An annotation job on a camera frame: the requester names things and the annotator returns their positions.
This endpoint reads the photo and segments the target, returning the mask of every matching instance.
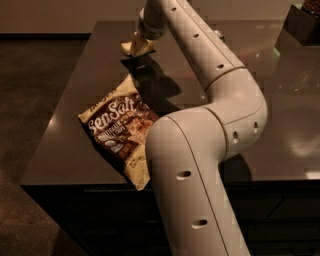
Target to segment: dark floor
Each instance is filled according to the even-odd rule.
[[[86,40],[0,40],[0,255],[86,255],[19,184]]]

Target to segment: table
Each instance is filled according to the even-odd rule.
[[[320,48],[301,46],[279,21],[208,24],[223,32],[226,44],[254,75],[269,109],[257,143],[220,166],[248,247],[253,255],[316,250]],[[135,191],[95,150],[77,115],[129,72],[144,101],[159,115],[207,102],[170,33],[157,52],[136,60],[125,57],[120,42],[129,41],[134,31],[135,22],[97,23],[22,181],[92,255],[170,251],[152,186]]]

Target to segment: glossy tabletop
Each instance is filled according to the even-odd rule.
[[[226,178],[320,180],[320,47],[301,46],[279,21],[208,23],[222,31],[226,44],[253,74],[269,109],[262,137],[225,163]],[[120,42],[130,41],[134,31],[134,22],[97,23],[23,185],[127,185],[94,149],[77,115],[117,87],[129,72],[142,98],[160,115],[207,102],[169,32],[157,52],[136,60],[125,57]]]

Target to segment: sensible portions snack bag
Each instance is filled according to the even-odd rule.
[[[158,116],[142,102],[131,75],[78,117],[107,158],[142,190],[150,180],[146,137]]]

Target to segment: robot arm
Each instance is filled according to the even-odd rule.
[[[168,25],[209,104],[159,119],[146,154],[174,256],[250,255],[218,164],[252,145],[267,120],[266,102],[243,63],[186,0],[148,0],[139,35],[160,38]]]

